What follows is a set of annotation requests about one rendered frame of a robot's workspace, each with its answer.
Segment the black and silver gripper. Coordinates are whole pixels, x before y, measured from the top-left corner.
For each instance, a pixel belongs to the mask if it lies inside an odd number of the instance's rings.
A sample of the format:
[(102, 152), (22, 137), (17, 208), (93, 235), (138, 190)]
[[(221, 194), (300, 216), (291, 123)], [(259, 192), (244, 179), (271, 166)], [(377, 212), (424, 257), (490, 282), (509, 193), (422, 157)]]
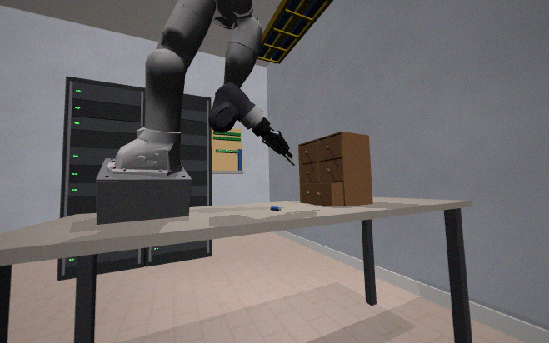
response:
[(298, 160), (288, 151), (290, 147), (282, 137), (281, 132), (275, 132), (270, 128), (270, 122), (265, 117), (252, 129), (252, 132), (257, 137), (261, 136), (263, 143), (279, 155), (282, 154), (293, 166), (297, 164)]

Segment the brown wooden chest of drawers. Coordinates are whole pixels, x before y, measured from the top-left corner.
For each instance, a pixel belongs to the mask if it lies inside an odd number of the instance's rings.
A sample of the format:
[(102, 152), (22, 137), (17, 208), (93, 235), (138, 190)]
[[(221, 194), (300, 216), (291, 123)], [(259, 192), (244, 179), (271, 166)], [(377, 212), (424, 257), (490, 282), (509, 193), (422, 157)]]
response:
[[(341, 134), (342, 155), (327, 159), (318, 159), (318, 141)], [(299, 147), (308, 143), (317, 142), (317, 161), (300, 163)], [(321, 184), (321, 183), (343, 183), (344, 206), (361, 206), (373, 204), (372, 200), (372, 173), (369, 136), (350, 133), (337, 132), (329, 136), (321, 137), (316, 140), (305, 142), (298, 145), (299, 156), (299, 180), (300, 180), (300, 203), (302, 184)], [(320, 181), (319, 180), (319, 162), (342, 159), (342, 181)], [(318, 181), (301, 182), (300, 165), (317, 162)]]

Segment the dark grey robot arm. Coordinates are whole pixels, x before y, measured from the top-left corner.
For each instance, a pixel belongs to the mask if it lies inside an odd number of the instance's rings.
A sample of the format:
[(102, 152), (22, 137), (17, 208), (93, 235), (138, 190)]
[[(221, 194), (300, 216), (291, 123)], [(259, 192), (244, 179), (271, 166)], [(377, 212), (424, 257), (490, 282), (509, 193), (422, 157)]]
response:
[(108, 163), (108, 171), (168, 176), (182, 170), (179, 147), (185, 74), (212, 22), (232, 29), (232, 35), (224, 83), (215, 93), (209, 126), (224, 133), (238, 120), (249, 130), (263, 119), (262, 109), (240, 89), (256, 63), (262, 41), (262, 26), (252, 12), (252, 0), (178, 0), (156, 50), (147, 56), (145, 128), (120, 148), (116, 159)]

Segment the brown wooden drawer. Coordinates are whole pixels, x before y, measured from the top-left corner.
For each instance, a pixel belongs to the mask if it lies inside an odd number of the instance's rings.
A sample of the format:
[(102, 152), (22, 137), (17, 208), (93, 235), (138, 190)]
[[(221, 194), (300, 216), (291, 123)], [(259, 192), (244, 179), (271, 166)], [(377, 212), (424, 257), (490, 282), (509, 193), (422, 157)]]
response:
[(309, 184), (301, 185), (301, 202), (310, 202), (309, 200)]
[(309, 184), (311, 205), (344, 206), (343, 183)]
[(342, 155), (341, 134), (318, 141), (318, 159), (339, 157)]
[(342, 181), (342, 159), (319, 162), (320, 181)]
[(299, 147), (300, 163), (317, 161), (317, 142)]
[(318, 181), (317, 162), (300, 165), (300, 178), (301, 182)]

